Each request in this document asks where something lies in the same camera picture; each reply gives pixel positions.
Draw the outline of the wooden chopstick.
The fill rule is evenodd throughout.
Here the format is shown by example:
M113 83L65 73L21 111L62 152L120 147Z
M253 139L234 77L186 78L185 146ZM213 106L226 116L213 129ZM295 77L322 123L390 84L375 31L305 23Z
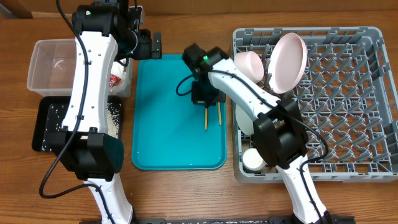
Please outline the wooden chopstick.
M218 110L218 123L222 125L222 116L221 116L221 103L217 102L217 110Z
M205 107L205 130L208 129L208 108Z

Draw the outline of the white napkin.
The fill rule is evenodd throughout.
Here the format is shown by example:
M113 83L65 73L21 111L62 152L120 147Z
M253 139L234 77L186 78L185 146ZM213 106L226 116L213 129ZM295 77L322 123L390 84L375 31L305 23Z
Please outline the white napkin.
M125 79L127 75L128 66L121 65L119 62L113 62L111 74L120 79Z

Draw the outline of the red snack wrapper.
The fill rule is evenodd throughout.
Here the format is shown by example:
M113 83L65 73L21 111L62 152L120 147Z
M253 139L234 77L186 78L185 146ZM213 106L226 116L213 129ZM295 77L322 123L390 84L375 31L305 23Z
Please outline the red snack wrapper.
M109 87L110 88L117 87L119 85L119 83L121 82L121 80L122 80L121 77L111 74L110 79L109 79Z

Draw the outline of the grey bowl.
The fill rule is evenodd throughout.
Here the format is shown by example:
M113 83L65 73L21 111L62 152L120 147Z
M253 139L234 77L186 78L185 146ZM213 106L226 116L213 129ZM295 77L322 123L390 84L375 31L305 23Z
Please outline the grey bowl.
M238 104L235 106L235 118L239 129L247 136L254 134L253 122L251 118L239 107Z

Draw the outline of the cooked white rice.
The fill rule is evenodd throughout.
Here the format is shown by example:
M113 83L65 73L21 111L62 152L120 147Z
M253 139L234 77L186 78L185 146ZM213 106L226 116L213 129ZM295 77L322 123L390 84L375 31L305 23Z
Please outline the cooked white rice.
M48 152L51 151L49 148L47 134L50 132L60 131L62 129L62 121L67 112L67 104L66 103L53 103L49 106L47 110L47 116L45 121L42 121L44 127L44 133L42 137L37 137L38 146L36 149L40 152ZM107 127L108 127L108 135L119 139L121 132L121 120L122 120L122 107L120 103L108 103L107 104Z

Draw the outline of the white cup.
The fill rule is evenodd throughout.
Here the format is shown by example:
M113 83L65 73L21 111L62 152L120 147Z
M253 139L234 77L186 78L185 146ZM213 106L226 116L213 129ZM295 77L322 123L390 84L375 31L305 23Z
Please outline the white cup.
M249 148L243 152L242 163L248 172L261 172L267 165L255 148Z

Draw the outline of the large white plate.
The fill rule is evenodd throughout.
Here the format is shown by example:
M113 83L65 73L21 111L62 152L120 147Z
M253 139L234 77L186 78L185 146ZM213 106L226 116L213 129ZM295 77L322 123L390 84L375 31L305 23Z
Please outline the large white plate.
M303 39L288 33L275 45L268 66L269 86L274 93L283 94L295 88L305 71L307 46Z

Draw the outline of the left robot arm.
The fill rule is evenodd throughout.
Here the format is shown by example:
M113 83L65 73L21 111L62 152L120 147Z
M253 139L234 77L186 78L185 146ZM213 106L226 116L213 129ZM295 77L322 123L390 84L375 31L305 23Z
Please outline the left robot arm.
M59 131L49 134L55 162L90 189L102 223L136 223L120 172L124 146L107 124L113 63L160 59L161 34L142 28L143 7L124 0L78 6L66 19L75 36L76 64L72 94Z

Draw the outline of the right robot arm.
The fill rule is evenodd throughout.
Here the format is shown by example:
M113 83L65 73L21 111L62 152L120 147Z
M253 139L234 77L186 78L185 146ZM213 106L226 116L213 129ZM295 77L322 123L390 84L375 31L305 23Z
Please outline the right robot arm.
M182 60L195 80L190 90L194 104L209 107L224 93L249 116L254 147L282 177L292 200L294 223L332 223L308 168L315 159L307 155L307 133L320 134L303 122L297 102L281 100L260 88L219 47L206 52L192 44L184 50Z

